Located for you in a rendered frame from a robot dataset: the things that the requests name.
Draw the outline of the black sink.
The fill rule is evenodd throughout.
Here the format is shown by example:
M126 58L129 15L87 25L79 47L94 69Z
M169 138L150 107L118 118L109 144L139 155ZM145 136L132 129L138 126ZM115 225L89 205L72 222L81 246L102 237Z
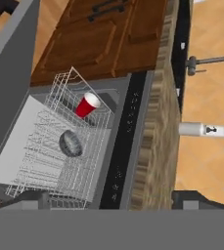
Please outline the black sink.
M190 0L179 0L174 43L172 47L171 65L180 110L183 109L186 78L186 60L188 58L190 28Z

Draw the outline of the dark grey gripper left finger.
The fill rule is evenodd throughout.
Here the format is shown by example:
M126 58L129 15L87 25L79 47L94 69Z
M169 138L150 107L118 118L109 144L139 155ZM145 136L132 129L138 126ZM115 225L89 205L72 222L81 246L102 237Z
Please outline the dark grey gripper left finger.
M0 209L6 210L48 210L49 193L41 190L27 190L16 198L4 202Z

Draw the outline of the grey tap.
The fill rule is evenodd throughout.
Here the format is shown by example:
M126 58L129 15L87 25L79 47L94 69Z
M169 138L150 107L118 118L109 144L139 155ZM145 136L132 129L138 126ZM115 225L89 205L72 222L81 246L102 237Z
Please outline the grey tap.
M208 59L197 59L195 56L190 56L186 60L186 67L188 68L188 75L189 76L194 76L198 72L197 71L197 66L199 64L223 63L223 62L224 62L224 56L208 58Z

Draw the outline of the grey dishwasher door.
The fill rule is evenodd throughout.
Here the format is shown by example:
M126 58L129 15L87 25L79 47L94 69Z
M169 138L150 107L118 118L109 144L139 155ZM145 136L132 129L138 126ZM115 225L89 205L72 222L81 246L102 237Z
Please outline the grey dishwasher door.
M27 97L40 0L22 0L0 31L0 151Z

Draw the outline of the dark grey bowl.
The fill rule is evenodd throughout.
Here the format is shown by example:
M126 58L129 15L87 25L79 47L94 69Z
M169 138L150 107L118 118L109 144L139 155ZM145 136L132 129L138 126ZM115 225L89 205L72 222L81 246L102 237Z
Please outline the dark grey bowl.
M66 130L61 134L59 147L67 157L78 157L83 152L80 140L71 130Z

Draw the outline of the white cylinder with black mark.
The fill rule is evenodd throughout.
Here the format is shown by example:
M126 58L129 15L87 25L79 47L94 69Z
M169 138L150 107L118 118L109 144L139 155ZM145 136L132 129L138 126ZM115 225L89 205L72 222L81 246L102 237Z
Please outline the white cylinder with black mark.
M224 138L224 126L200 122L181 122L179 134L181 136Z

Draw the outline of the brown wooden cupboard door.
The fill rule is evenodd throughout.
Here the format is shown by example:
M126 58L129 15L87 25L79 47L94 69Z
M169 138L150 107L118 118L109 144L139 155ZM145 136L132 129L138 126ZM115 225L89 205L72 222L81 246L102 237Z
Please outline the brown wooden cupboard door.
M31 76L31 86L49 85L73 66L85 79L116 77L115 67L130 10L111 12L92 22L82 19L58 27Z
M92 11L92 7L104 1L105 0L70 0L64 10L64 13L70 16L94 13ZM128 0L125 3L113 2L107 6L102 7L99 11L105 10L107 7L114 7L116 5L127 4L129 1L132 0Z

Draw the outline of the red plastic cup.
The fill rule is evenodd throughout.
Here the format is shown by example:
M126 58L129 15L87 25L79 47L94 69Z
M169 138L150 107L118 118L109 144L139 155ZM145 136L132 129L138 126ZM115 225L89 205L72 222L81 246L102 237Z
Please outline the red plastic cup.
M80 101L79 105L76 108L75 113L79 117L84 118L93 110L98 108L100 105L101 101L98 99L98 97L93 93L88 92L84 94L82 100Z

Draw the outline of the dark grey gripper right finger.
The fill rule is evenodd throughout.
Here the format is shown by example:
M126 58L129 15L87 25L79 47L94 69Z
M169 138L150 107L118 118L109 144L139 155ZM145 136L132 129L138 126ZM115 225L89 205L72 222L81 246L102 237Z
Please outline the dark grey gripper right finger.
M224 209L224 204L207 199L197 190L174 190L172 208L176 210Z

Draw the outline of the grey dishwasher with black panel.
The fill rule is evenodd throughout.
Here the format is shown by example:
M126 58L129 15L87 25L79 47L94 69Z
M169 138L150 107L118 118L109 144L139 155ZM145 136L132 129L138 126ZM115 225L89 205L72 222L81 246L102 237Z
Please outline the grey dishwasher with black panel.
M155 74L143 71L116 79L86 81L113 112L113 122L91 205L86 209L125 209L142 142L144 118ZM35 89L25 100L0 152L0 205L14 199L6 189L18 173L36 115L52 86Z

